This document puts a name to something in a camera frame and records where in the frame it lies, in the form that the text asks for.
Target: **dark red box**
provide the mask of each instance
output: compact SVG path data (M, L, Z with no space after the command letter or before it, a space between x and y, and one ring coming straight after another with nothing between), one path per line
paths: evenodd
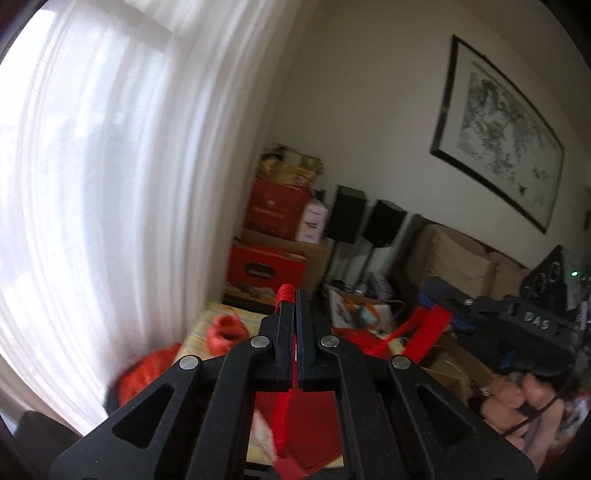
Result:
M228 283L249 294L274 297L284 283L299 288L307 266L302 255L234 239Z
M244 227L287 240L295 240L309 192L255 178Z

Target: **triangular cutout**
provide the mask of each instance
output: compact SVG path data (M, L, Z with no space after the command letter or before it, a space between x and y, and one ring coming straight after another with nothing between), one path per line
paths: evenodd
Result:
M417 394L443 448L447 448L474 434L472 427L428 386L419 385Z
M115 425L113 434L137 448L147 448L173 392L170 385L162 385Z

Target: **black picture frame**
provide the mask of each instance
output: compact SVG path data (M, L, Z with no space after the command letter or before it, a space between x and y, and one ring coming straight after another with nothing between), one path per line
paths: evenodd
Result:
M542 225L538 220L536 220L536 218L534 218L532 215L530 215L530 213L528 213L527 210L525 210L521 205L519 205L519 203L517 203L514 199L509 197L505 192L503 192L503 190L501 190L499 187L497 187L496 185L491 183L488 179L484 178L478 172L475 172L474 170L472 170L469 166L467 166L463 162L457 160L456 158L452 157L447 152L440 149L441 139L443 137L443 133L445 131L446 124L447 124L447 115L448 115L449 108L450 108L450 101L452 98L454 81L455 81L455 77L456 77L458 48L460 45L468 48L473 54L478 56L483 62L485 62L488 65L488 67L490 67L497 74L499 74L500 77L502 77L504 79L504 81L506 81L513 89L515 89L517 94L520 95L521 99L524 102L526 102L528 104L528 106L538 116L538 120L551 132L552 136L554 137L554 140L560 146L561 156L560 156L560 166L559 166L559 171L558 171L556 191L554 194L554 198L552 200L552 204L550 207L550 214L548 216L548 221L547 221L546 225ZM545 118L542 116L542 114L539 112L539 110L531 103L531 101L519 89L519 87L517 85L515 85L515 83L513 83L501 70L499 70L499 68L496 65L494 65L485 55L483 55L482 53L477 51L475 48L473 48L471 45L469 45L467 42L465 42L464 40L462 40L461 38L459 38L456 35L452 36L452 47L451 47L449 63L448 63L448 67L447 67L446 85L445 85L445 90L443 93L443 100L441 102L441 108L439 111L439 117L437 119L435 133L433 136L433 142L431 143L430 153L432 155L434 155L435 157L449 163L450 165L457 168L458 170L462 171L463 173L465 173L466 175L468 175L469 177L471 177L472 179L476 180L481 185L486 187L488 190L490 190L491 192L495 193L497 196L502 198L509 205L511 205L511 207L513 207L517 212L519 212L523 217L525 217L533 225L535 225L535 227L538 230L540 230L543 234L545 234L547 232L547 229L548 229L551 219L552 219L552 215L554 213L554 206L556 204L556 198L558 197L558 191L560 190L560 182L561 182L562 171L563 171L563 166L564 166L564 145L559 140L558 136L556 135L556 133L554 132L552 127L549 126L548 122L545 120Z

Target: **hand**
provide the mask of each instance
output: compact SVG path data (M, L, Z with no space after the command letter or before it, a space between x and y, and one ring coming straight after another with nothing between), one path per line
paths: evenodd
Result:
M556 394L550 384L540 383L535 376L529 373L525 375L521 387L507 377L498 377L491 382L490 389L491 396L482 404L480 412L484 416L485 422L501 434L526 419L517 410L524 402L527 401L532 407L540 410ZM529 457L536 471L539 471L544 463L546 453L552 445L560 425L563 411L564 401L559 399L541 415L540 427L527 448L522 437L529 430L530 424L521 427L507 437L509 442Z

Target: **black oval logo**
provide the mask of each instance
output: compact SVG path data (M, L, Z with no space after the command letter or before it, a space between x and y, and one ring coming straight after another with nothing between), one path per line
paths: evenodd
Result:
M258 278L260 280L273 278L277 274L274 268L261 262L251 262L247 264L244 267L244 271L252 278Z

